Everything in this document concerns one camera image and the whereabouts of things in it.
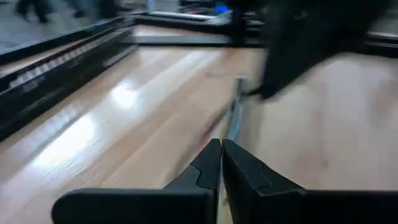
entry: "wooden floor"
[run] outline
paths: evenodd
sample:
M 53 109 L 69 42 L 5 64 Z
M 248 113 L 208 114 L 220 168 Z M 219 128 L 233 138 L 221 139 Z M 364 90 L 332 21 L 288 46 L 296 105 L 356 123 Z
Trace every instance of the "wooden floor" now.
M 51 223 L 54 201 L 80 187 L 163 187 L 199 152 L 234 77 L 255 79 L 262 53 L 151 47 L 126 57 L 0 143 L 0 223 Z M 340 55 L 272 103 L 248 101 L 238 143 L 304 187 L 398 189 L 394 64 Z

